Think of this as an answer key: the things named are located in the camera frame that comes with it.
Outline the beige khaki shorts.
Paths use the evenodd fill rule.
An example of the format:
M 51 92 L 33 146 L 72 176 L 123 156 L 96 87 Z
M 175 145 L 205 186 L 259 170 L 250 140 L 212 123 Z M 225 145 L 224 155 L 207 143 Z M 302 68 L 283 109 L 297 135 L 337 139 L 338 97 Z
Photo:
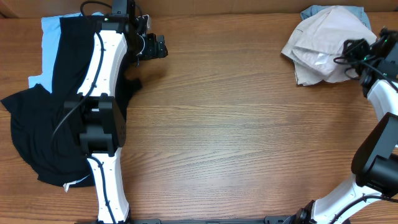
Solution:
M 293 31 L 282 54 L 292 59 L 298 85 L 325 81 L 337 83 L 354 78 L 347 65 L 333 61 L 341 56 L 346 40 L 376 41 L 374 33 L 344 6 L 330 6 L 304 19 Z

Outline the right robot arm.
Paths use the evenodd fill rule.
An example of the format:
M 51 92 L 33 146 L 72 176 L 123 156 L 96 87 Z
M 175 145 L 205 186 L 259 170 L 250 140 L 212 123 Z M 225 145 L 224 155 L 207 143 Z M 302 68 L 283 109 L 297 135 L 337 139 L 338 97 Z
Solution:
M 397 31 L 382 28 L 375 43 L 347 40 L 334 62 L 358 74 L 372 104 L 377 126 L 356 151 L 351 176 L 327 196 L 312 200 L 289 217 L 265 223 L 349 223 L 350 217 L 377 201 L 397 202 Z

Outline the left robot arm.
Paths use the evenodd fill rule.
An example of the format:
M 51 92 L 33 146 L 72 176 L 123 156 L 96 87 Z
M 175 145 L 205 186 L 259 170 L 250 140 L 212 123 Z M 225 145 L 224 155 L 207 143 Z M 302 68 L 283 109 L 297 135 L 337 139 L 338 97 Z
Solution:
M 151 19 L 135 1 L 113 1 L 111 13 L 85 17 L 94 28 L 93 53 L 76 96 L 64 103 L 75 144 L 83 151 L 98 196 L 97 223 L 131 223 L 124 193 L 121 151 L 126 142 L 126 120 L 116 102 L 121 66 L 130 55 L 134 63 L 168 55 L 163 35 L 149 32 Z

